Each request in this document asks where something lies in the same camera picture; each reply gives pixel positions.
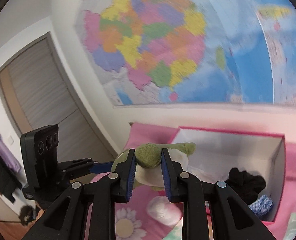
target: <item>wooden floor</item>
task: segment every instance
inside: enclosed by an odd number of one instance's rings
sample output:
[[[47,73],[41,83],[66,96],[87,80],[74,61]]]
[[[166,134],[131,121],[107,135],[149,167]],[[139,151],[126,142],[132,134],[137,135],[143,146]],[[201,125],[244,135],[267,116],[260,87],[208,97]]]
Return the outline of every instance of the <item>wooden floor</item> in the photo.
[[[30,227],[24,227],[20,223],[0,222],[0,233],[5,240],[21,240]]]

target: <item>world map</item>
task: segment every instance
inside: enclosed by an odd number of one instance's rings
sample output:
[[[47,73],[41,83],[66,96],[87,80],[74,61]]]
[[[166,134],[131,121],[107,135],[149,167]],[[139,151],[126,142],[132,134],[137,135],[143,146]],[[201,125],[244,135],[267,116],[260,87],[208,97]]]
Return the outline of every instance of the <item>world map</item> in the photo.
[[[296,106],[288,0],[82,0],[76,31],[115,106]]]

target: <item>daisy print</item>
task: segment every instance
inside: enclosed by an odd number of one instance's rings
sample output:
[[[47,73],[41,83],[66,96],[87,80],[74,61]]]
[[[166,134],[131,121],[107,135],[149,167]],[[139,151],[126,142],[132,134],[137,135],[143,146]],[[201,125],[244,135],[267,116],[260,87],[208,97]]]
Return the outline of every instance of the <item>daisy print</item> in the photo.
[[[136,220],[136,210],[122,208],[115,216],[116,240],[142,240],[147,232],[141,229],[141,221]]]

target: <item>pink box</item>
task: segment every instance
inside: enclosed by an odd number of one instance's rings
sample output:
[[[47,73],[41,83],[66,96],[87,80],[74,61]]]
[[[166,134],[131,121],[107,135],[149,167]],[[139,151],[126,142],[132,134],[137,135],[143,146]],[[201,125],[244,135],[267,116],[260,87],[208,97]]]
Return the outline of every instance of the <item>pink box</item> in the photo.
[[[282,134],[179,127],[169,143],[194,142],[196,152],[189,157],[188,171],[207,178],[208,182],[226,180],[231,168],[261,175],[266,194],[273,202],[263,223],[271,225],[279,209],[285,183],[286,149]]]

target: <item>door frame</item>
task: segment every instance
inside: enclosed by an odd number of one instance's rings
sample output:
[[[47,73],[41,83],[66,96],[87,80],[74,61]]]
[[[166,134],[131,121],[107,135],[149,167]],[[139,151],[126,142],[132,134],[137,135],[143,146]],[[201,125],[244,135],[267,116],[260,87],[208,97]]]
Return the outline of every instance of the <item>door frame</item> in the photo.
[[[7,65],[13,61],[16,57],[18,57],[20,54],[22,54],[25,50],[29,49],[31,46],[33,46],[34,44],[42,41],[42,40],[46,40],[49,48],[50,48],[50,52],[51,55],[54,59],[55,65],[59,71],[59,74],[61,76],[61,78],[63,79],[65,85],[68,88],[68,92],[70,93],[70,95],[72,96],[72,99],[75,101],[78,109],[80,110],[81,114],[84,116],[84,118],[86,119],[87,123],[90,125],[91,129],[93,130],[93,132],[96,134],[96,136],[99,138],[99,140],[103,143],[103,145],[105,146],[105,148],[107,149],[107,151],[113,156],[113,158],[116,158],[118,155],[116,153],[116,151],[113,149],[113,147],[110,145],[110,143],[108,142],[108,140],[105,138],[105,136],[102,134],[102,132],[100,131],[100,129],[98,128],[98,126],[96,125],[96,123],[94,122],[94,120],[91,118],[90,114],[88,113],[87,109],[85,108],[83,102],[81,101],[81,99],[79,98],[77,92],[75,91],[75,88],[73,87],[65,69],[64,66],[61,63],[61,60],[59,58],[59,55],[57,53],[56,47],[53,43],[53,39],[51,37],[51,33],[47,32],[46,34],[42,35],[41,37],[35,39],[34,41],[32,41],[31,43],[29,43],[28,45],[26,45],[25,47],[23,47],[21,50],[19,50],[16,54],[14,54],[10,59],[8,59],[1,67],[0,67],[0,72],[7,67]],[[5,94],[2,88],[2,84],[0,81],[0,97],[1,97],[1,101],[2,104],[5,108],[5,111],[7,113],[7,116],[10,120],[11,125],[13,126],[16,134],[18,135],[18,137],[20,138],[22,135],[22,132],[20,131],[18,124],[16,123],[13,114],[11,113],[7,100],[5,98]]]

